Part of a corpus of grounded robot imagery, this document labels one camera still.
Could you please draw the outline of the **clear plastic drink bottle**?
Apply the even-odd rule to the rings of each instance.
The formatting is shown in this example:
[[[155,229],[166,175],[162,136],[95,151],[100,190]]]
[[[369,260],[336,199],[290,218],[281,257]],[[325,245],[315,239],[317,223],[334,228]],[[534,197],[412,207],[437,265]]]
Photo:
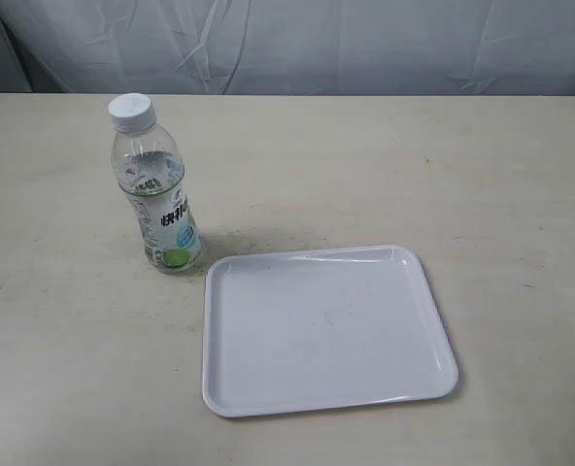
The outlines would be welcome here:
[[[122,94],[108,111],[115,129],[112,168],[137,217],[146,258],[163,273],[183,271],[199,257],[202,243],[178,146],[157,122],[149,96]]]

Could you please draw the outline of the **white plastic tray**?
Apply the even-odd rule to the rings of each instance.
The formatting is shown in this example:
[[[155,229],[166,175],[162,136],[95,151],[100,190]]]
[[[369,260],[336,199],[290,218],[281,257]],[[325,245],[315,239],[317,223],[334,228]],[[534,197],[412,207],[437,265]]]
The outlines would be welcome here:
[[[228,418],[434,400],[459,370],[401,246],[230,256],[206,276],[201,392]]]

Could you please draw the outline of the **white backdrop cloth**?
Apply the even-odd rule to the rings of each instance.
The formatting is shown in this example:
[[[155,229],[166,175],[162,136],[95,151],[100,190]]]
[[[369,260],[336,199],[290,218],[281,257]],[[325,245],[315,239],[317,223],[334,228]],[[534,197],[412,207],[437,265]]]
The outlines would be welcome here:
[[[0,1],[73,93],[575,95],[575,1]]]

